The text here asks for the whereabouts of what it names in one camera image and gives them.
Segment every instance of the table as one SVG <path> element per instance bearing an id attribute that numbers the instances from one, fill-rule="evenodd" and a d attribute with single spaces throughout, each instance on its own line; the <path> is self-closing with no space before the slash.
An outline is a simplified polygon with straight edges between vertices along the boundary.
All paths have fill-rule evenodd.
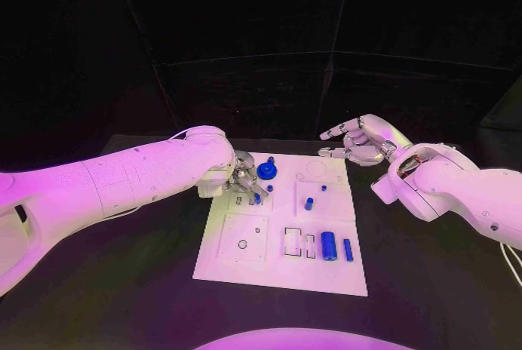
<path id="1" fill-rule="evenodd" d="M 162 140 L 116 135 L 104 153 Z M 231 140 L 315 155 L 325 142 Z M 273 327 L 340 330 L 420 349 L 522 348 L 522 289 L 498 242 L 454 213 L 431 223 L 348 162 L 369 297 L 192 279 L 211 199 L 195 188 L 55 246 L 0 303 L 0 348 L 192 349 Z"/>

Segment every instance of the blue part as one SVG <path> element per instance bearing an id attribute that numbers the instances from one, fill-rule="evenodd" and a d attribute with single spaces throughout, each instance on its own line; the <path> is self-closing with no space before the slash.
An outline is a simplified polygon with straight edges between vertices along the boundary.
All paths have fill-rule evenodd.
<path id="1" fill-rule="evenodd" d="M 335 247 L 335 234 L 332 232 L 322 232 L 320 245 L 323 247 L 323 260 L 338 260 L 338 249 Z"/>
<path id="2" fill-rule="evenodd" d="M 345 243 L 346 261 L 353 262 L 353 254 L 352 254 L 351 240 L 349 240 L 349 239 L 345 239 L 345 240 L 343 240 L 343 243 Z"/>
<path id="3" fill-rule="evenodd" d="M 312 210 L 312 206 L 313 206 L 313 199 L 309 198 L 309 199 L 307 199 L 307 203 L 304 204 L 304 209 L 306 209 L 306 210 Z"/>
<path id="4" fill-rule="evenodd" d="M 276 175 L 277 175 L 276 165 L 274 165 L 274 163 L 267 161 L 265 163 L 263 163 L 258 166 L 258 177 L 263 180 L 270 180 L 270 179 L 274 179 Z"/>

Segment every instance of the white board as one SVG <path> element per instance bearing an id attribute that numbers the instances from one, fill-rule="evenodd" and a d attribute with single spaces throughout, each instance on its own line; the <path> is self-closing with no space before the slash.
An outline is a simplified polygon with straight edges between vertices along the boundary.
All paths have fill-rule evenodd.
<path id="1" fill-rule="evenodd" d="M 257 205 L 245 193 L 225 192 L 214 199 L 193 278 L 368 296 L 345 161 L 251 154 L 257 165 L 270 156 L 276 159 L 276 178 L 258 181 L 274 190 Z M 304 209 L 307 198 L 315 200 L 312 210 Z M 323 260 L 322 232 L 335 234 L 336 261 Z"/>

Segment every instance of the robotic hand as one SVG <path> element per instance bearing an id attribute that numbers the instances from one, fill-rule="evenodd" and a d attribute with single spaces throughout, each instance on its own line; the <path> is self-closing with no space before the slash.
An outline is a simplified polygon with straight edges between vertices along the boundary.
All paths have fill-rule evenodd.
<path id="1" fill-rule="evenodd" d="M 183 140 L 176 135 L 91 160 L 0 173 L 0 296 L 65 237 L 191 187 L 202 198 L 231 188 L 268 196 L 254 158 L 234 151 L 225 132 L 183 132 Z"/>
<path id="2" fill-rule="evenodd" d="M 387 174 L 371 186 L 387 204 L 400 199 L 427 222 L 452 210 L 482 235 L 522 250 L 522 173 L 480 170 L 443 143 L 414 145 L 375 115 L 343 122 L 320 138 L 340 134 L 345 147 L 323 148 L 319 155 L 348 158 L 361 166 L 390 161 Z"/>

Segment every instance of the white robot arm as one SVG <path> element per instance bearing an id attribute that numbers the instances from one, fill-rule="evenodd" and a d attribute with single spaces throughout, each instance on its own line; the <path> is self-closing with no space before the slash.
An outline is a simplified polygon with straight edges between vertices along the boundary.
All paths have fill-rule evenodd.
<path id="1" fill-rule="evenodd" d="M 372 184 L 387 204 L 398 199 L 427 222 L 452 210 L 482 235 L 522 250 L 522 173 L 480 170 L 443 143 L 414 145 L 375 115 L 343 122 L 320 138 L 340 134 L 345 147 L 323 148 L 319 155 L 348 158 L 361 166 L 390 161 L 387 174 Z"/>
<path id="2" fill-rule="evenodd" d="M 65 237 L 193 186 L 202 198 L 231 186 L 268 196 L 253 156 L 234 151 L 216 127 L 72 164 L 0 173 L 0 296 Z"/>

